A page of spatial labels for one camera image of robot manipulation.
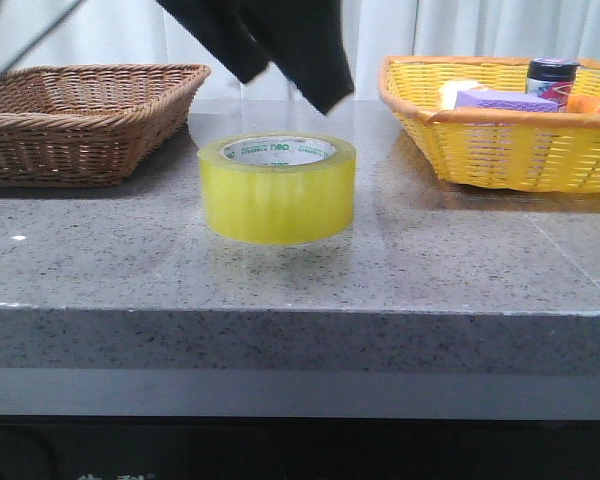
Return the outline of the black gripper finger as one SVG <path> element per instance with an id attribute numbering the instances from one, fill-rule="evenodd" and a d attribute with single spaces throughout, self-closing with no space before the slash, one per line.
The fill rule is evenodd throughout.
<path id="1" fill-rule="evenodd" d="M 324 115 L 353 93 L 340 1 L 238 1 L 235 7 L 251 48 L 238 55 L 235 76 L 241 82 L 274 63 Z"/>
<path id="2" fill-rule="evenodd" d="M 242 19 L 241 1 L 159 0 L 158 4 L 242 84 L 267 69 L 269 58 Z"/>

